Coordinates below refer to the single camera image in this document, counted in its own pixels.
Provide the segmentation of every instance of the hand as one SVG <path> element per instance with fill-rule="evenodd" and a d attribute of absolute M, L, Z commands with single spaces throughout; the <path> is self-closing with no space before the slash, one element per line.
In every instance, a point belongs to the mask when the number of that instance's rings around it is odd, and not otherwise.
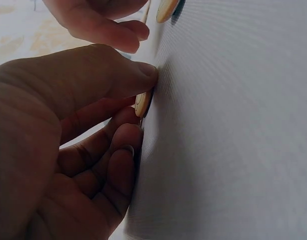
<path fill-rule="evenodd" d="M 137 12 L 148 0 L 43 0 L 58 22 L 78 39 L 135 53 L 148 27 L 136 20 L 113 20 Z"/>
<path fill-rule="evenodd" d="M 109 237 L 131 200 L 142 145 L 128 106 L 157 78 L 151 65 L 99 44 L 0 66 L 0 239 Z"/>

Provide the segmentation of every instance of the white fabric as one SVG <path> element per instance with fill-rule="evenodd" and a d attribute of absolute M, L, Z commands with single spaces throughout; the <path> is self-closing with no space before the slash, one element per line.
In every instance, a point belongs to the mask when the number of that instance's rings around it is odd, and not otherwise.
<path fill-rule="evenodd" d="M 127 238 L 307 240 L 307 0 L 186 0 L 162 25 L 158 5 Z"/>

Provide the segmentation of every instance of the wooden button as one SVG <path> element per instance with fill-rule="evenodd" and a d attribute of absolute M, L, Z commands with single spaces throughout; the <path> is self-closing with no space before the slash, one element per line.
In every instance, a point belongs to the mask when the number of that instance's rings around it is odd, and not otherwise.
<path fill-rule="evenodd" d="M 134 104 L 134 111 L 137 117 L 142 118 L 145 115 L 147 109 L 149 108 L 151 97 L 152 91 L 147 91 L 137 95 Z"/>
<path fill-rule="evenodd" d="M 157 16 L 155 18 L 157 23 L 162 24 L 170 19 L 179 2 L 180 0 L 161 0 L 157 11 Z"/>

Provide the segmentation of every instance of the finger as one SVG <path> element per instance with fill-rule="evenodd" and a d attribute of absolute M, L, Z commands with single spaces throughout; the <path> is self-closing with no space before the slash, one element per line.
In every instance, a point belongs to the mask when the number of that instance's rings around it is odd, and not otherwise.
<path fill-rule="evenodd" d="M 80 190 L 90 198 L 95 196 L 106 182 L 112 154 L 118 149 L 130 149 L 127 146 L 131 146 L 137 153 L 141 149 L 142 141 L 143 134 L 138 125 L 126 123 L 120 126 L 114 134 L 110 149 L 97 159 L 94 166 L 73 177 Z"/>
<path fill-rule="evenodd" d="M 100 5 L 97 0 L 91 1 L 93 9 L 108 19 L 120 19 L 140 10 L 148 0 L 110 0 Z"/>
<path fill-rule="evenodd" d="M 133 155 L 127 150 L 117 150 L 110 158 L 108 178 L 102 192 L 92 199 L 106 216 L 112 233 L 126 215 L 135 184 Z"/>
<path fill-rule="evenodd" d="M 6 83 L 39 98 L 61 120 L 104 97 L 146 92 L 158 80 L 153 66 L 130 61 L 101 44 L 11 61 L 0 71 L 12 75 L 4 78 Z"/>
<path fill-rule="evenodd" d="M 61 25 L 79 39 L 98 44 L 106 44 L 127 53 L 135 53 L 139 48 L 137 35 L 115 21 L 103 17 L 91 8 L 86 0 L 45 0 L 45 3 Z"/>
<path fill-rule="evenodd" d="M 140 41 L 148 39 L 149 28 L 141 21 L 131 20 L 120 22 L 119 25 L 133 31 Z"/>
<path fill-rule="evenodd" d="M 61 121 L 62 135 L 60 144 L 80 136 L 95 125 L 111 118 L 119 110 L 135 103 L 134 97 L 126 99 L 103 98 L 86 106 Z"/>
<path fill-rule="evenodd" d="M 109 149 L 116 130 L 125 123 L 139 123 L 139 118 L 132 107 L 118 112 L 97 133 L 78 144 L 61 149 L 58 154 L 56 171 L 73 177 L 93 166 Z"/>

